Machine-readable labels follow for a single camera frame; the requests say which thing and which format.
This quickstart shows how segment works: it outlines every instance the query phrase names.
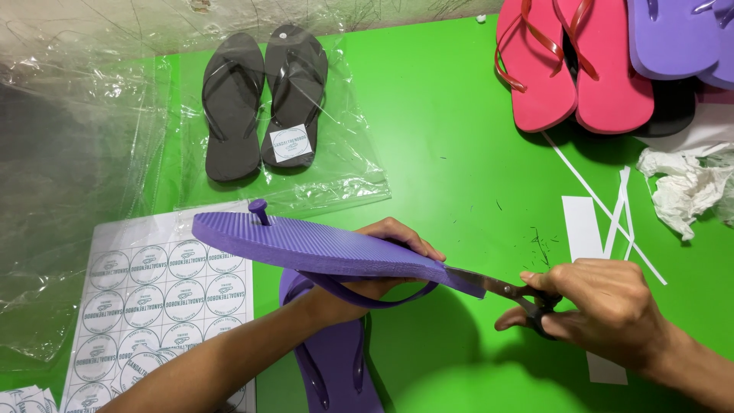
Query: scissor blade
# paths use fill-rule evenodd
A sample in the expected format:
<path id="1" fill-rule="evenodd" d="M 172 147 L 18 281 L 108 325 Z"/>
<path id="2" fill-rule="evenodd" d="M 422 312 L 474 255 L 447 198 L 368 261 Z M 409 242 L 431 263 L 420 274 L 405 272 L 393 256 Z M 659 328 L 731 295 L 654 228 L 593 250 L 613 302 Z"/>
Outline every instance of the scissor blade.
<path id="1" fill-rule="evenodd" d="M 469 270 L 462 270 L 461 268 L 446 267 L 446 271 L 459 276 L 469 284 L 476 285 L 477 287 L 484 288 L 486 291 L 494 292 L 497 295 L 508 298 L 510 300 L 517 299 L 517 287 L 508 284 L 505 281 L 488 277 L 484 274 L 475 273 Z"/>

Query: black sandal strap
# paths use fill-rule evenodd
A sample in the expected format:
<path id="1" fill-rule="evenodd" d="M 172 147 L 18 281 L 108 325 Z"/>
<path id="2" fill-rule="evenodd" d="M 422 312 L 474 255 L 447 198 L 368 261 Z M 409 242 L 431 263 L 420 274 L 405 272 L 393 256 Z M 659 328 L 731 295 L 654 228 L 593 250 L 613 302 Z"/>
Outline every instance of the black sandal strap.
<path id="1" fill-rule="evenodd" d="M 301 67 L 304 69 L 307 75 L 309 75 L 310 78 L 315 79 L 317 83 L 319 83 L 321 86 L 324 86 L 326 84 L 324 77 L 319 73 L 319 71 L 316 69 L 316 66 L 313 65 L 312 62 L 310 62 L 308 59 L 305 59 L 298 55 L 298 53 L 293 52 L 291 49 L 288 49 L 286 51 L 286 60 L 283 62 L 283 66 L 280 67 L 280 72 L 277 75 L 277 78 L 275 79 L 275 83 L 273 84 L 272 88 L 272 103 L 270 108 L 270 115 L 272 116 L 272 122 L 279 127 L 283 127 L 283 123 L 280 122 L 280 120 L 277 118 L 277 108 L 280 105 L 276 105 L 275 102 L 275 96 L 277 96 L 278 91 L 280 90 L 280 86 L 283 84 L 283 82 L 288 77 L 288 70 L 291 67 L 291 63 L 298 61 L 301 64 Z M 310 96 L 303 93 L 304 96 L 306 96 L 309 100 Z M 306 122 L 304 125 L 308 127 L 311 125 L 311 122 L 313 122 L 313 119 L 316 118 L 316 113 L 319 111 L 319 102 L 321 101 L 321 97 L 324 95 L 324 88 L 321 88 L 321 95 L 316 99 L 316 101 L 313 101 L 313 107 L 308 113 L 308 116 L 306 116 Z"/>
<path id="2" fill-rule="evenodd" d="M 230 73 L 233 73 L 235 71 L 239 72 L 242 78 L 245 80 L 245 86 L 248 89 L 250 89 L 250 92 L 255 94 L 255 98 L 257 99 L 256 102 L 258 104 L 260 102 L 260 95 L 262 94 L 263 90 L 262 90 L 262 85 L 258 84 L 257 74 L 255 74 L 255 72 L 252 69 L 246 66 L 243 66 L 242 64 L 234 60 L 229 60 L 227 57 L 222 57 L 222 58 L 224 59 L 225 63 L 219 66 L 214 72 L 212 72 L 212 74 L 209 75 L 208 78 L 206 78 L 206 80 L 204 81 L 204 85 L 201 87 L 201 106 L 204 109 L 204 116 L 206 117 L 206 120 L 209 122 L 209 126 L 211 127 L 212 132 L 214 132 L 214 137 L 218 139 L 219 141 L 224 142 L 227 140 L 227 137 L 224 135 L 224 132 L 222 132 L 222 129 L 219 127 L 219 124 L 217 124 L 217 122 L 214 120 L 214 116 L 211 114 L 206 104 L 206 97 L 208 94 L 211 93 L 211 91 L 210 93 L 206 92 L 206 86 L 209 84 L 209 81 L 211 80 L 211 78 L 214 77 L 214 75 L 217 74 L 217 72 L 219 72 L 223 68 L 229 68 Z M 244 94 L 242 93 L 242 89 L 238 88 L 238 90 L 244 97 Z M 257 125 L 259 105 L 256 104 L 255 107 L 253 107 L 253 109 L 255 110 L 255 114 L 252 117 L 250 124 L 247 125 L 247 129 L 245 129 L 244 135 L 242 136 L 243 138 L 247 138 L 248 136 L 250 136 L 250 133 L 252 133 L 252 130 Z"/>

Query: hand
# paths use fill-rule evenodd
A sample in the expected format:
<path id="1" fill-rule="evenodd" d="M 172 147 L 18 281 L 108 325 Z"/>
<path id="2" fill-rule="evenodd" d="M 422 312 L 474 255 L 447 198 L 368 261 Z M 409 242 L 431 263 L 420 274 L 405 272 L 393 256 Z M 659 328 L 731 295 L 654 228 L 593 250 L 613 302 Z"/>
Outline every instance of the hand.
<path id="1" fill-rule="evenodd" d="M 446 261 L 446 255 L 433 248 L 430 243 L 420 238 L 417 232 L 395 218 L 385 218 L 355 232 L 382 239 L 392 238 L 408 244 L 413 251 L 422 256 Z M 405 277 L 384 277 L 370 281 L 347 282 L 343 285 L 361 295 L 378 300 L 396 285 L 414 281 L 425 282 L 425 280 Z M 369 309 L 349 304 L 318 285 L 304 294 L 303 299 L 306 308 L 312 311 L 312 317 L 323 327 L 356 320 L 369 312 Z"/>
<path id="2" fill-rule="evenodd" d="M 520 277 L 578 307 L 545 315 L 546 332 L 623 367 L 643 373 L 653 368 L 676 334 L 677 328 L 663 318 L 642 271 L 632 262 L 577 259 L 547 273 L 523 271 Z M 521 307 L 510 309 L 497 319 L 495 329 L 524 326 L 525 316 Z"/>

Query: green table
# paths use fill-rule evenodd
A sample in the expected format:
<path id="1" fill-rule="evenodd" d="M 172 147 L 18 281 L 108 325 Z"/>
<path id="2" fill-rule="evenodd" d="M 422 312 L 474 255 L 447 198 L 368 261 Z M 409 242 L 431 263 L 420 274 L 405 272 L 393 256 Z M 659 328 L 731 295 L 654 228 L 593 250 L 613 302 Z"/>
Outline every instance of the green table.
<path id="1" fill-rule="evenodd" d="M 516 283 L 525 268 L 548 269 L 531 243 L 536 231 L 550 247 L 549 265 L 570 259 L 561 197 L 588 193 L 540 134 L 516 130 L 510 95 L 493 69 L 495 23 L 496 16 L 481 25 L 466 18 L 345 36 L 345 56 L 393 197 L 311 220 L 356 229 L 391 215 L 444 252 L 449 264 Z M 179 59 L 169 58 L 176 72 Z M 203 68 L 206 60 L 202 56 L 197 64 Z M 185 84 L 181 90 L 186 91 Z M 612 209 L 618 171 L 633 167 L 644 145 L 631 137 L 589 140 L 567 126 L 548 134 Z M 169 157 L 164 174 L 178 173 L 171 160 L 175 155 Z M 717 294 L 734 288 L 727 276 L 731 264 L 725 262 L 734 233 L 707 213 L 694 224 L 696 237 L 682 243 L 655 216 L 644 177 L 636 170 L 628 189 L 637 244 L 669 285 L 661 285 L 635 252 L 631 259 L 642 266 L 661 311 L 734 359 L 729 300 Z M 175 188 L 169 191 L 159 196 L 170 197 Z M 169 207 L 164 201 L 156 205 L 156 212 Z M 604 239 L 609 219 L 599 208 L 597 219 Z M 625 248 L 618 235 L 613 258 L 621 258 Z M 277 308 L 279 275 L 280 269 L 255 263 L 256 316 Z M 400 286 L 388 298 L 405 296 L 412 288 Z M 374 310 L 368 366 L 385 411 L 694 409 L 632 373 L 628 386 L 590 383 L 585 354 L 577 348 L 544 341 L 525 329 L 494 331 L 494 320 L 511 304 L 491 295 L 478 301 L 440 287 L 421 300 Z M 51 371 L 0 376 L 0 388 L 38 384 L 50 386 L 60 398 L 69 351 L 70 340 Z M 307 411 L 290 354 L 259 375 L 257 393 L 260 413 Z"/>

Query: scissors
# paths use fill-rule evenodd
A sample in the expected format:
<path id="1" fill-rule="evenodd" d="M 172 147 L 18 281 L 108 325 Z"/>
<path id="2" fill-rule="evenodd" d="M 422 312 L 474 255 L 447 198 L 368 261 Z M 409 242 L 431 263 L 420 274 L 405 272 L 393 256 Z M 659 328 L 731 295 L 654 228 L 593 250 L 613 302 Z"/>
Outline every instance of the scissors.
<path id="1" fill-rule="evenodd" d="M 484 288 L 486 291 L 494 292 L 496 295 L 508 298 L 520 304 L 520 306 L 528 313 L 526 318 L 528 326 L 532 327 L 538 335 L 547 340 L 556 339 L 545 332 L 540 319 L 543 315 L 553 312 L 553 308 L 556 304 L 563 299 L 562 295 L 549 295 L 546 292 L 536 290 L 529 285 L 516 287 L 515 285 L 508 284 L 505 281 L 500 281 L 473 271 L 462 270 L 461 268 L 446 266 L 446 272 L 459 276 L 469 284 Z M 534 297 L 535 303 L 528 301 L 528 299 L 525 298 L 526 296 Z"/>

